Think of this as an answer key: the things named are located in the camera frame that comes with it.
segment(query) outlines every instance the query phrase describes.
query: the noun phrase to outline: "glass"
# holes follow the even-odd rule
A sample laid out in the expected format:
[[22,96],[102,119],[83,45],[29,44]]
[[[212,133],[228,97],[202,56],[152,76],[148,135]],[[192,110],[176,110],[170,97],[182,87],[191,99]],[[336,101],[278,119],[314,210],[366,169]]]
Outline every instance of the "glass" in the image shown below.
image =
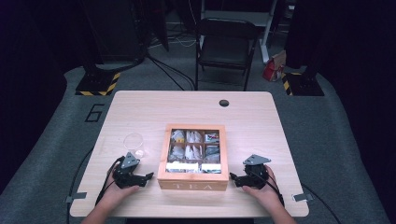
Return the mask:
[[140,133],[128,134],[123,142],[124,146],[130,151],[135,158],[141,159],[145,156],[145,149],[143,147],[143,137]]

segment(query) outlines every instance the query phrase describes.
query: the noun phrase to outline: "dark background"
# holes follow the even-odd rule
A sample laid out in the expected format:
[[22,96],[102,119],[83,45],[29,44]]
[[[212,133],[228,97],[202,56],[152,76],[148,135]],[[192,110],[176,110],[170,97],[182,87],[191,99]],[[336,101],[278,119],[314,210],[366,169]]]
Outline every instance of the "dark background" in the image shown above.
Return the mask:
[[[192,3],[199,6],[199,1]],[[1,1],[0,8],[3,191],[62,100],[64,73],[82,66],[82,62],[102,63],[104,57],[77,0],[6,0]],[[299,67],[312,62],[323,34],[332,28],[327,25],[340,8],[347,12],[347,18],[335,24],[337,35],[328,43],[330,50],[323,51],[325,60],[319,72],[333,84],[343,102],[361,159],[389,219],[396,222],[390,211],[396,200],[393,1],[297,1],[285,47],[287,65]],[[136,47],[140,31],[131,27],[137,43],[125,44]]]

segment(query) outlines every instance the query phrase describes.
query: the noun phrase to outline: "wooden table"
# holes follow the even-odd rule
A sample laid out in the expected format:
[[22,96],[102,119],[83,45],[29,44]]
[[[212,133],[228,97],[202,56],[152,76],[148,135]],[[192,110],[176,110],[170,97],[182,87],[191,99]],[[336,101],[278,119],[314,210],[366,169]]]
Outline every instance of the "wooden table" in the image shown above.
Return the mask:
[[[219,105],[220,100],[229,105]],[[254,91],[118,91],[78,188],[87,197],[74,200],[71,215],[85,217],[91,212],[106,171],[126,155],[125,136],[135,132],[143,135],[146,155],[134,174],[154,172],[154,177],[113,217],[268,217],[232,180],[226,191],[161,190],[156,174],[167,123],[225,125],[229,171],[245,175],[242,162],[252,154],[271,159],[267,164],[276,175],[286,209],[293,217],[308,215],[306,202],[291,198],[303,190],[274,99],[269,92]]]

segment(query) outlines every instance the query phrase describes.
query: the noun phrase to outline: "wooden box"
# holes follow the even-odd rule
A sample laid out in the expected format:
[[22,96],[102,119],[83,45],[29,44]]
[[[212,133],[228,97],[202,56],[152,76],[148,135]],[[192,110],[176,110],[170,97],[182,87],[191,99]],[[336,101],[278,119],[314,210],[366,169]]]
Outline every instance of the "wooden box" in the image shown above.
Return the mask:
[[168,124],[158,170],[161,189],[226,190],[223,125]]

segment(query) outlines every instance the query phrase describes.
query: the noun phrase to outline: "yellow and black tape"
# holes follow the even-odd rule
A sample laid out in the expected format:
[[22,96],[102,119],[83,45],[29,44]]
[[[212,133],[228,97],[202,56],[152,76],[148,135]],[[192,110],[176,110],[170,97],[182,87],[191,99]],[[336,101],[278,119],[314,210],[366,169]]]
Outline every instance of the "yellow and black tape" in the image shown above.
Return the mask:
[[[289,73],[289,74],[299,76],[301,73]],[[291,91],[291,87],[290,87],[290,84],[288,82],[286,74],[282,73],[281,77],[282,77],[283,87],[285,88],[286,94],[287,95],[293,95],[293,92]]]
[[110,85],[106,91],[76,91],[76,95],[95,96],[95,95],[110,95],[116,88],[117,81],[119,80],[120,73],[114,75]]

